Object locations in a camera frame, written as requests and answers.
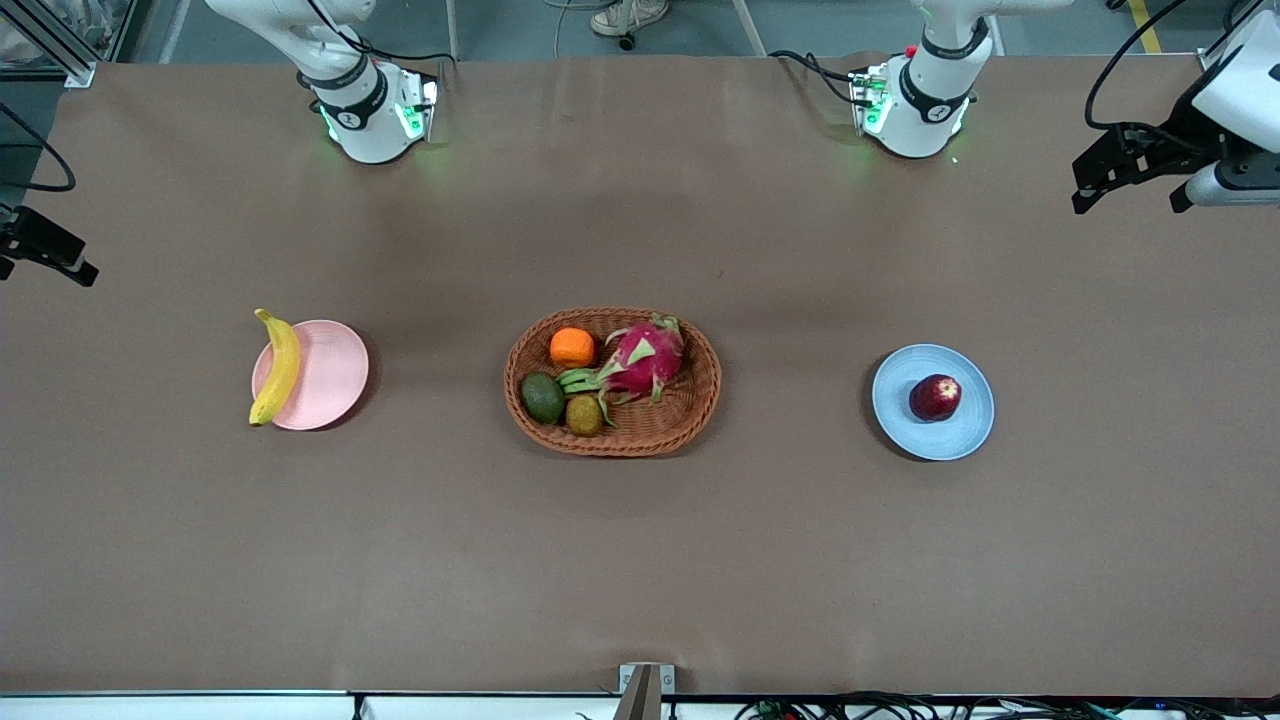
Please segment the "yellow banana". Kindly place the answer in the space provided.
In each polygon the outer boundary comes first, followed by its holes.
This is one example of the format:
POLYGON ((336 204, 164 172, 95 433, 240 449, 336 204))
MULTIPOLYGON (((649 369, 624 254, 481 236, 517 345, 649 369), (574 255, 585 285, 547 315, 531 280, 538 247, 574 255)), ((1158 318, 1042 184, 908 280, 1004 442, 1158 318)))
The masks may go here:
POLYGON ((275 420, 291 400, 301 373, 302 350, 291 323, 261 307, 253 314, 266 328, 273 360, 250 409, 248 423, 251 427, 265 427, 275 420))

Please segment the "red apple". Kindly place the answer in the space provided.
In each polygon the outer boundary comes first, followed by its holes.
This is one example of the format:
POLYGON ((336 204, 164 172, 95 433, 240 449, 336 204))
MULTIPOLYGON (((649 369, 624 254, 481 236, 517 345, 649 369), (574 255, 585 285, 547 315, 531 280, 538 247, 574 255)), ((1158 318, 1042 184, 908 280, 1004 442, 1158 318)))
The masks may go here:
POLYGON ((963 401, 963 387, 950 375, 933 374, 916 382, 909 392, 911 414, 925 423, 947 421, 963 401))

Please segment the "pink round plate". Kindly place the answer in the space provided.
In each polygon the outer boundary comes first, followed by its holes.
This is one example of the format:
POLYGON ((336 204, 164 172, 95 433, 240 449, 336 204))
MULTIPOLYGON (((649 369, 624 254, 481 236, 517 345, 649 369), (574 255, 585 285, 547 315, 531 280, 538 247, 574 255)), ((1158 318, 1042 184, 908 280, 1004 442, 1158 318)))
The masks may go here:
MULTIPOLYGON (((301 373, 289 402, 273 424, 285 430, 319 430, 338 423, 360 400, 370 374, 364 340, 348 325, 314 319, 292 324, 298 336, 301 373)), ((273 364, 268 343, 253 368, 255 397, 273 364)))

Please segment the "blue round plate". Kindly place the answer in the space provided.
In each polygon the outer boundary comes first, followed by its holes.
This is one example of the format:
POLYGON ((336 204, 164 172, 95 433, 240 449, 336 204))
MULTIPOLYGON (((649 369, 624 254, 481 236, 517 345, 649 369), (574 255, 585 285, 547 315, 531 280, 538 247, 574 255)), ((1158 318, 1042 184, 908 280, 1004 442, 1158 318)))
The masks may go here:
POLYGON ((909 345, 877 368, 870 405, 881 429, 905 452, 927 461, 954 461, 974 454, 996 419, 995 395, 983 372, 966 356, 941 345, 909 345), (960 388, 951 418, 927 421, 910 407, 910 393, 929 375, 948 375, 960 388))

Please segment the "brown wicker basket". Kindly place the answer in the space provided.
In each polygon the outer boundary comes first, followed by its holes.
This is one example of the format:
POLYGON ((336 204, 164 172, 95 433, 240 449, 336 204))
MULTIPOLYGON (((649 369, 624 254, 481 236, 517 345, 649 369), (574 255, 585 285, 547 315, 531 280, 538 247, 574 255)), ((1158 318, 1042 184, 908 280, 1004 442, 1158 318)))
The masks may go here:
POLYGON ((614 395, 609 395, 614 425, 602 428, 598 436, 582 438, 561 423, 541 423, 524 405, 524 378, 557 369, 550 357, 550 338, 557 331, 564 327, 586 331, 604 352, 620 342, 608 341, 612 332, 637 322, 654 322, 657 316, 657 311, 645 307, 571 307, 530 325, 509 350, 504 369, 507 407, 522 432, 544 448, 581 457, 653 457, 689 445, 716 411, 723 373, 707 336, 682 319, 676 320, 684 340, 682 364, 660 397, 654 404, 634 400, 617 405, 614 395))

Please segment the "pink dragon fruit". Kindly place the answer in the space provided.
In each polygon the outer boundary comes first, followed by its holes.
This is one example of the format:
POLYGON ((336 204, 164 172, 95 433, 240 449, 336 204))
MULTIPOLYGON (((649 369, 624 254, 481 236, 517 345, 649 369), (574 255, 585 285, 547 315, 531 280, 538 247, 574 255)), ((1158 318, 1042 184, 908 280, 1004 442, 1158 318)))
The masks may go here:
POLYGON ((557 382, 567 395, 594 393, 603 421, 612 427, 612 406, 644 396, 652 404, 660 401, 684 364, 685 342, 680 319, 659 313, 613 332, 605 341, 614 343, 614 351, 600 368, 567 370, 557 382))

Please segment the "green avocado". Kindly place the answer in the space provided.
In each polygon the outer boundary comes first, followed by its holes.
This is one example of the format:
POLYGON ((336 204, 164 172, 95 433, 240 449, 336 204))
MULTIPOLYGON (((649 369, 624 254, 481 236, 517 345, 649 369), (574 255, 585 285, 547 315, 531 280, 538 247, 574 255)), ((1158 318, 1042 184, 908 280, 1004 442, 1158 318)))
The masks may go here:
POLYGON ((566 396, 561 383, 544 372, 529 373, 520 384, 525 411, 536 423, 556 425, 564 414, 566 396))

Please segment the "beige shoe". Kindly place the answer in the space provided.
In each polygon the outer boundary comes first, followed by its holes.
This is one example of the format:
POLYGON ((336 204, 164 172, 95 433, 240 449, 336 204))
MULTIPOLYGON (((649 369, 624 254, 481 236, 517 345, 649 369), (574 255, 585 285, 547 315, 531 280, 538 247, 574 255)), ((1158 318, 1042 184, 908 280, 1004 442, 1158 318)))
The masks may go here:
POLYGON ((669 0, 617 0, 590 19, 594 35, 621 38, 663 19, 669 0))

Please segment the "orange fruit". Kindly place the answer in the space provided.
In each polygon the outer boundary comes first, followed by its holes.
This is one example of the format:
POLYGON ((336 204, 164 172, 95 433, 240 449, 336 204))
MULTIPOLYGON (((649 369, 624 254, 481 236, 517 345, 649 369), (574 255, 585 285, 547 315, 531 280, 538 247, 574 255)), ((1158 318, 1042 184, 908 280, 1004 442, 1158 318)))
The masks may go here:
POLYGON ((596 341, 582 328, 562 327, 552 334, 548 354, 563 369, 589 368, 595 363, 596 341))

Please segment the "aluminium frame profile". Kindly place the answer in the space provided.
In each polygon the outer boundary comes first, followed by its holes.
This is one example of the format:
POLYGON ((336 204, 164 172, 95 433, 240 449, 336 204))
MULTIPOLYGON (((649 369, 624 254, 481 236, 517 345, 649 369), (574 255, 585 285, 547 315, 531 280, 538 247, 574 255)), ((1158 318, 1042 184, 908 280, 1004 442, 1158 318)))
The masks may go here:
POLYGON ((138 0, 0 0, 0 79, 91 85, 118 59, 138 0))

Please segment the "metal base connector bracket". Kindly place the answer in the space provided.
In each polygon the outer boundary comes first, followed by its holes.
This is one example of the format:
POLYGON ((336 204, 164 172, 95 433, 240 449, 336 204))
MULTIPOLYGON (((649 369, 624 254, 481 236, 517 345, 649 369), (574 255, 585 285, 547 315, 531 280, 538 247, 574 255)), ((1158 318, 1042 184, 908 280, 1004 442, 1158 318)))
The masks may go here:
POLYGON ((859 135, 878 136, 893 105, 888 63, 849 74, 852 119, 859 135))
POLYGON ((430 137, 438 100, 438 78, 406 69, 399 70, 396 115, 411 143, 430 137))

